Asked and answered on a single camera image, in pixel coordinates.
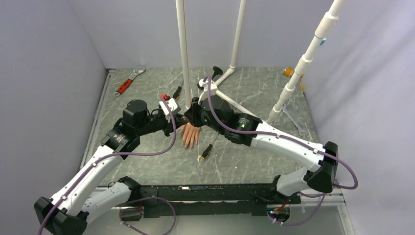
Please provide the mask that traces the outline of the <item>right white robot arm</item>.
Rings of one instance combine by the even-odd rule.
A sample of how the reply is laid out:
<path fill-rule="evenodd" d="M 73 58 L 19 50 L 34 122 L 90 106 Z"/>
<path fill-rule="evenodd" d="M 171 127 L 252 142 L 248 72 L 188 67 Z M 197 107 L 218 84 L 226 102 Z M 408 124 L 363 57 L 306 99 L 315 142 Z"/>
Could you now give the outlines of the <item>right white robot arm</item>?
<path fill-rule="evenodd" d="M 193 126 L 210 127 L 232 143 L 272 151 L 299 164 L 299 170 L 274 178 L 269 192 L 275 203 L 305 189 L 333 191 L 338 163 L 327 155 L 335 156 L 336 149 L 288 135 L 253 115 L 236 113 L 216 95 L 201 104 L 193 98 L 184 115 Z"/>

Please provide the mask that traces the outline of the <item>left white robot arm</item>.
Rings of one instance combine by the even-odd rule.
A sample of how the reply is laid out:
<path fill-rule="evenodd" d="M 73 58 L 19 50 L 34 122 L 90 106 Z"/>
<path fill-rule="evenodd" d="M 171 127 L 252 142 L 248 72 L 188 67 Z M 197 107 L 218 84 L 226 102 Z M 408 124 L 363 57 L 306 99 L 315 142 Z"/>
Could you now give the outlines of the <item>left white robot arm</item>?
<path fill-rule="evenodd" d="M 53 235 L 81 235 L 95 219 L 119 204 L 133 206 L 140 201 L 141 185 L 130 177 L 119 179 L 109 189 L 93 196 L 102 180 L 128 156 L 133 156 L 140 137 L 163 131 L 176 134 L 185 124 L 174 98 L 161 96 L 156 114 L 147 103 L 128 102 L 122 117 L 105 135 L 101 145 L 80 171 L 50 198 L 40 197 L 34 209 L 40 222 L 38 234 L 48 230 Z"/>

